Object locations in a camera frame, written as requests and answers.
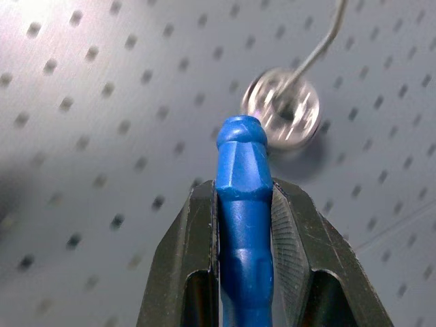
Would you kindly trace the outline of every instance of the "metal wire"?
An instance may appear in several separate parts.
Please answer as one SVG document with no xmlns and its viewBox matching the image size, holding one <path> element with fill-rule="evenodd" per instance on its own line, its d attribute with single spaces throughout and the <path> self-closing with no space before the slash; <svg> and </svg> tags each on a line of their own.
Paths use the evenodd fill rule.
<svg viewBox="0 0 436 327">
<path fill-rule="evenodd" d="M 294 71 L 289 80 L 284 82 L 280 87 L 278 92 L 284 92 L 288 86 L 298 80 L 316 61 L 316 59 L 323 53 L 326 52 L 328 47 L 333 43 L 336 35 L 341 28 L 345 8 L 347 7 L 347 0 L 338 0 L 337 9 L 334 13 L 332 26 L 328 31 L 324 39 L 316 46 L 312 53 L 306 58 L 306 60 Z"/>
</svg>

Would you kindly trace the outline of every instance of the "rubber grip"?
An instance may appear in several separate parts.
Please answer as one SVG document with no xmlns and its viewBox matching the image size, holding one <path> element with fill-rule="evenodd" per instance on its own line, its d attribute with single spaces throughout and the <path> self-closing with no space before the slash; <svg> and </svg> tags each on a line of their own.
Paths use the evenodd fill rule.
<svg viewBox="0 0 436 327">
<path fill-rule="evenodd" d="M 225 327 L 271 327 L 273 180 L 266 134 L 251 116 L 223 124 L 215 189 L 219 198 L 221 299 Z"/>
</svg>

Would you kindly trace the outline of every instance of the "pegboard hole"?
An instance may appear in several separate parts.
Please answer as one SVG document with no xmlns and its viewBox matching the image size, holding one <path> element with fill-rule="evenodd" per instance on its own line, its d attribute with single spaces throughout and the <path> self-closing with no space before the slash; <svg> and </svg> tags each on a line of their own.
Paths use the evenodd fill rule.
<svg viewBox="0 0 436 327">
<path fill-rule="evenodd" d="M 163 30 L 163 36 L 166 38 L 170 38 L 173 33 L 174 33 L 174 25 L 167 24 L 165 26 L 165 29 Z"/>
<path fill-rule="evenodd" d="M 153 204 L 151 205 L 151 208 L 154 211 L 158 211 L 164 205 L 164 202 L 165 202 L 165 198 L 163 196 L 157 196 L 154 199 Z"/>
<path fill-rule="evenodd" d="M 116 16 L 121 10 L 121 2 L 120 1 L 114 1 L 112 2 L 112 5 L 110 6 L 109 12 L 111 15 Z"/>
<path fill-rule="evenodd" d="M 431 43 L 429 45 L 430 51 L 433 51 L 434 49 L 436 49 L 436 36 L 433 38 L 433 40 L 431 40 Z"/>
<path fill-rule="evenodd" d="M 183 141 L 177 142 L 176 146 L 174 147 L 174 154 L 181 155 L 184 150 L 185 150 L 185 143 Z"/>
<path fill-rule="evenodd" d="M 387 177 L 388 177 L 388 171 L 382 170 L 378 178 L 379 184 L 382 185 Z"/>
<path fill-rule="evenodd" d="M 421 83 L 422 87 L 427 87 L 429 85 L 430 81 L 431 81 L 431 75 L 427 74 L 424 77 L 424 79 L 422 80 L 422 83 Z"/>
<path fill-rule="evenodd" d="M 187 57 L 182 58 L 180 63 L 178 63 L 178 70 L 181 72 L 186 72 L 189 67 L 189 59 Z"/>
<path fill-rule="evenodd" d="M 377 218 L 371 217 L 371 219 L 368 221 L 368 225 L 367 225 L 368 232 L 372 232 L 374 230 L 374 227 L 376 224 L 377 224 Z"/>
<path fill-rule="evenodd" d="M 193 180 L 191 184 L 191 188 L 193 189 L 194 187 L 197 187 L 201 183 L 203 183 L 203 180 L 200 177 L 197 177 L 196 179 Z"/>
<path fill-rule="evenodd" d="M 417 239 L 416 234 L 412 234 L 410 235 L 409 239 L 407 240 L 407 247 L 410 249 L 411 247 L 413 247 L 413 245 L 415 244 Z"/>
<path fill-rule="evenodd" d="M 344 152 L 339 153 L 338 158 L 336 159 L 337 165 L 343 164 L 345 158 L 346 158 L 346 154 Z"/>
<path fill-rule="evenodd" d="M 198 18 L 198 27 L 203 28 L 207 23 L 207 14 L 201 14 Z"/>
<path fill-rule="evenodd" d="M 333 87 L 336 90 L 339 90 L 341 88 L 342 83 L 343 83 L 343 77 L 338 76 L 338 77 L 336 77 L 336 80 L 334 81 Z"/>
<path fill-rule="evenodd" d="M 222 58 L 224 53 L 224 49 L 222 46 L 218 46 L 215 48 L 215 50 L 213 51 L 213 58 L 218 61 Z"/>
<path fill-rule="evenodd" d="M 147 166 L 148 160 L 146 157 L 140 157 L 136 163 L 135 163 L 135 171 L 141 172 L 145 169 L 145 166 Z"/>
<path fill-rule="evenodd" d="M 356 199 L 361 191 L 362 191 L 362 187 L 360 185 L 356 185 L 352 191 L 352 198 Z"/>
<path fill-rule="evenodd" d="M 135 47 L 138 37 L 134 34 L 130 34 L 125 40 L 124 48 L 131 50 Z"/>
<path fill-rule="evenodd" d="M 361 12 L 364 5 L 365 5 L 365 1 L 359 0 L 359 2 L 357 2 L 357 5 L 356 5 L 356 12 L 358 12 L 358 13 Z"/>
<path fill-rule="evenodd" d="M 398 292 L 396 293 L 396 295 L 399 298 L 402 298 L 405 294 L 405 292 L 407 291 L 407 285 L 405 283 L 401 284 L 401 286 L 398 289 Z"/>
<path fill-rule="evenodd" d="M 74 250 L 79 245 L 81 240 L 82 237 L 79 233 L 72 234 L 69 240 L 67 241 L 67 245 L 66 245 L 67 249 Z"/>
<path fill-rule="evenodd" d="M 384 101 L 383 95 L 379 95 L 374 102 L 374 109 L 379 110 Z"/>
<path fill-rule="evenodd" d="M 324 121 L 324 123 L 321 125 L 320 131 L 323 134 L 327 134 L 328 130 L 330 129 L 330 125 L 331 125 L 331 122 L 329 120 Z"/>
<path fill-rule="evenodd" d="M 345 43 L 346 51 L 349 51 L 353 45 L 354 45 L 354 37 L 350 36 L 347 38 L 347 41 Z"/>
<path fill-rule="evenodd" d="M 107 82 L 102 90 L 102 97 L 108 98 L 114 93 L 115 85 L 112 82 Z"/>
<path fill-rule="evenodd" d="M 36 306 L 35 314 L 37 316 L 42 316 L 47 314 L 48 310 L 53 306 L 54 301 L 50 298 L 42 299 Z"/>
<path fill-rule="evenodd" d="M 81 137 L 79 137 L 76 143 L 77 151 L 84 151 L 88 147 L 89 141 L 89 136 L 82 135 Z"/>
<path fill-rule="evenodd" d="M 390 66 L 392 65 L 393 61 L 394 61 L 394 58 L 392 56 L 389 56 L 388 58 L 386 58 L 386 60 L 384 61 L 384 68 L 389 69 Z"/>
<path fill-rule="evenodd" d="M 416 320 L 415 327 L 423 327 L 423 325 L 424 325 L 424 318 L 423 317 L 419 317 Z"/>
<path fill-rule="evenodd" d="M 425 268 L 424 273 L 422 274 L 422 276 L 424 277 L 424 280 L 425 280 L 425 281 L 428 281 L 428 280 L 429 280 L 429 278 L 430 278 L 431 274 L 433 273 L 433 271 L 434 271 L 434 267 L 433 267 L 432 264 L 429 264 L 429 265 Z"/>
<path fill-rule="evenodd" d="M 8 87 L 11 81 L 12 81 L 11 73 L 2 73 L 2 75 L 0 75 L 0 87 L 3 88 Z"/>
<path fill-rule="evenodd" d="M 429 192 L 429 190 L 426 187 L 423 187 L 420 190 L 420 193 L 418 194 L 418 200 L 423 201 L 423 199 L 425 199 L 425 196 L 427 195 L 428 192 Z"/>
<path fill-rule="evenodd" d="M 127 269 L 129 270 L 135 270 L 139 266 L 139 264 L 142 261 L 142 256 L 137 253 L 135 254 L 129 261 L 129 264 L 127 265 Z"/>
<path fill-rule="evenodd" d="M 235 3 L 232 8 L 230 9 L 230 17 L 236 18 L 240 12 L 240 6 L 239 4 Z"/>
<path fill-rule="evenodd" d="M 54 192 L 50 197 L 48 204 L 51 206 L 59 206 L 63 201 L 63 194 L 60 191 Z"/>
<path fill-rule="evenodd" d="M 422 120 L 422 115 L 421 114 L 416 114 L 416 116 L 415 116 L 415 118 L 414 118 L 414 120 L 412 121 L 411 124 L 414 127 L 417 127 L 420 124 L 421 120 Z"/>
<path fill-rule="evenodd" d="M 196 98 L 194 99 L 193 103 L 197 106 L 200 107 L 203 105 L 204 100 L 206 99 L 206 96 L 204 93 L 198 93 L 196 95 Z"/>
<path fill-rule="evenodd" d="M 378 26 L 374 27 L 374 29 L 372 30 L 372 32 L 369 36 L 369 39 L 371 41 L 375 41 L 375 39 L 377 39 L 377 36 L 379 35 L 379 33 L 380 33 L 380 28 Z"/>
<path fill-rule="evenodd" d="M 35 262 L 35 257 L 32 254 L 25 255 L 18 264 L 18 270 L 26 271 Z"/>
<path fill-rule="evenodd" d="M 300 57 L 295 57 L 295 58 L 292 60 L 292 62 L 291 62 L 291 68 L 292 68 L 293 70 L 297 69 L 298 66 L 300 65 L 300 63 L 301 63 L 301 59 L 300 59 Z"/>
<path fill-rule="evenodd" d="M 398 201 L 394 206 L 394 215 L 398 216 L 401 210 L 403 210 L 403 203 Z"/>
<path fill-rule="evenodd" d="M 305 31 L 308 31 L 311 28 L 312 24 L 313 24 L 313 17 L 312 16 L 307 17 L 305 20 Z"/>
<path fill-rule="evenodd" d="M 239 82 L 237 80 L 231 81 L 229 86 L 229 92 L 235 93 L 238 90 L 238 87 L 239 87 Z"/>
<path fill-rule="evenodd" d="M 29 118 L 30 116 L 27 112 L 21 112 L 15 118 L 15 127 L 23 128 L 27 124 L 27 121 L 29 121 Z"/>
<path fill-rule="evenodd" d="M 38 36 L 38 33 L 41 30 L 41 24 L 38 22 L 32 22 L 29 26 L 29 28 L 27 29 L 27 37 L 30 39 L 34 39 L 35 37 Z"/>
<path fill-rule="evenodd" d="M 394 138 L 396 136 L 396 133 L 398 133 L 398 126 L 392 126 L 389 131 L 389 138 Z"/>
<path fill-rule="evenodd" d="M 412 60 L 417 50 L 418 49 L 415 46 L 412 46 L 409 50 L 409 53 L 407 54 L 407 60 Z"/>
<path fill-rule="evenodd" d="M 249 37 L 247 38 L 247 41 L 245 42 L 245 48 L 247 50 L 250 50 L 253 48 L 255 43 L 256 43 L 256 38 L 252 35 L 249 35 Z"/>
<path fill-rule="evenodd" d="M 359 79 L 364 80 L 367 77 L 368 72 L 369 72 L 368 66 L 363 66 L 362 70 L 360 70 L 359 73 Z"/>
<path fill-rule="evenodd" d="M 57 67 L 57 61 L 53 58 L 49 59 L 43 68 L 44 75 L 47 76 L 53 75 L 53 72 L 55 71 L 56 67 Z"/>
<path fill-rule="evenodd" d="M 117 327 L 118 326 L 118 317 L 112 316 L 104 323 L 103 327 Z"/>
<path fill-rule="evenodd" d="M 42 164 L 47 159 L 47 154 L 44 152 L 37 152 L 30 161 L 30 166 L 34 168 L 41 168 Z"/>
<path fill-rule="evenodd" d="M 153 77 L 153 71 L 146 70 L 141 77 L 141 84 L 146 85 L 151 81 L 151 78 Z"/>
<path fill-rule="evenodd" d="M 432 143 L 432 145 L 430 145 L 429 149 L 427 150 L 427 156 L 428 157 L 433 156 L 435 151 L 436 151 L 436 143 Z"/>
<path fill-rule="evenodd" d="M 126 135 L 130 130 L 130 125 L 131 123 L 128 120 L 121 121 L 120 125 L 118 126 L 118 134 Z"/>
<path fill-rule="evenodd" d="M 218 133 L 219 133 L 220 128 L 219 127 L 214 127 L 212 129 L 212 133 L 211 133 L 211 140 L 212 141 L 216 141 L 217 137 L 218 137 Z"/>
<path fill-rule="evenodd" d="M 365 144 L 363 144 L 363 151 L 367 152 L 371 147 L 373 146 L 373 141 L 372 139 L 368 139 L 365 141 Z"/>
<path fill-rule="evenodd" d="M 406 170 L 409 169 L 412 162 L 414 162 L 414 158 L 412 156 L 407 157 L 406 160 L 404 161 L 403 168 Z"/>
<path fill-rule="evenodd" d="M 86 292 L 89 292 L 95 288 L 95 286 L 98 284 L 99 278 L 97 275 L 91 275 L 88 277 L 87 281 L 84 284 L 84 290 Z"/>
<path fill-rule="evenodd" d="M 425 17 L 425 10 L 420 10 L 419 14 L 416 16 L 416 24 L 421 24 L 422 20 Z"/>
<path fill-rule="evenodd" d="M 333 204 L 334 204 L 333 200 L 327 200 L 327 202 L 325 203 L 322 209 L 323 214 L 328 215 L 333 208 Z"/>
<path fill-rule="evenodd" d="M 74 100 L 72 97 L 64 97 L 61 105 L 59 106 L 59 109 L 61 111 L 67 112 L 69 111 L 69 109 L 71 108 L 71 106 L 73 105 Z"/>
<path fill-rule="evenodd" d="M 115 215 L 114 219 L 111 221 L 110 227 L 113 230 L 118 230 L 121 227 L 121 225 L 123 225 L 123 222 L 124 222 L 124 216 L 122 214 L 118 213 Z"/>
<path fill-rule="evenodd" d="M 167 107 L 167 106 L 160 106 L 159 109 L 157 109 L 156 117 L 159 120 L 164 121 L 169 113 L 170 113 L 170 108 L 169 107 Z"/>
<path fill-rule="evenodd" d="M 73 12 L 71 18 L 69 19 L 70 25 L 74 27 L 79 26 L 82 17 L 83 13 L 80 10 L 76 10 L 75 12 Z"/>
<path fill-rule="evenodd" d="M 88 52 L 86 54 L 86 56 L 84 56 L 86 61 L 92 62 L 95 60 L 95 58 L 97 58 L 98 55 L 98 47 L 96 46 L 91 46 L 88 49 Z"/>
<path fill-rule="evenodd" d="M 389 259 L 390 259 L 390 256 L 391 256 L 390 250 L 385 250 L 381 256 L 382 256 L 381 257 L 381 262 L 383 262 L 383 263 L 388 262 Z"/>
<path fill-rule="evenodd" d="M 106 185 L 107 182 L 108 182 L 108 177 L 105 174 L 99 174 L 97 177 L 95 177 L 93 186 L 96 189 L 101 189 Z"/>
<path fill-rule="evenodd" d="M 394 25 L 393 31 L 394 31 L 395 33 L 398 33 L 398 31 L 400 30 L 400 28 L 401 28 L 402 26 L 403 26 L 403 19 L 402 19 L 402 18 L 399 18 L 399 19 L 396 21 L 395 25 Z"/>
<path fill-rule="evenodd" d="M 277 30 L 275 32 L 275 38 L 280 40 L 286 32 L 286 27 L 285 25 L 280 25 L 279 27 L 277 27 Z"/>
<path fill-rule="evenodd" d="M 348 114 L 348 120 L 354 121 L 354 119 L 356 118 L 358 113 L 359 113 L 359 109 L 357 109 L 356 107 L 353 107 Z"/>
<path fill-rule="evenodd" d="M 270 0 L 261 0 L 260 9 L 265 10 L 270 5 Z"/>
</svg>

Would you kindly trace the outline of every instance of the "blue rubber handle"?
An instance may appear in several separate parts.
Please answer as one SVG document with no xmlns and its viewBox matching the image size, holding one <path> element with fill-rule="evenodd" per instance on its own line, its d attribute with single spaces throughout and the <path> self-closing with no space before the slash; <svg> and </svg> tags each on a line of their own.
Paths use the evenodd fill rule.
<svg viewBox="0 0 436 327">
<path fill-rule="evenodd" d="M 223 323 L 271 327 L 273 180 L 266 160 L 266 134 L 256 118 L 235 116 L 225 121 L 217 147 Z"/>
</svg>

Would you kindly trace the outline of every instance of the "gray pegboard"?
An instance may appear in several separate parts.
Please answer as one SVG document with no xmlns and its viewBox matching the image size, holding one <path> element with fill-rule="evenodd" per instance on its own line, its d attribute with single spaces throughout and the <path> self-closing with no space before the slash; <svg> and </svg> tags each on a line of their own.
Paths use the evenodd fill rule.
<svg viewBox="0 0 436 327">
<path fill-rule="evenodd" d="M 134 326 L 157 243 L 245 87 L 333 1 L 0 2 L 0 326 Z M 324 122 L 271 157 L 349 238 L 395 326 L 436 297 L 436 3 L 350 0 L 308 73 Z"/>
</svg>

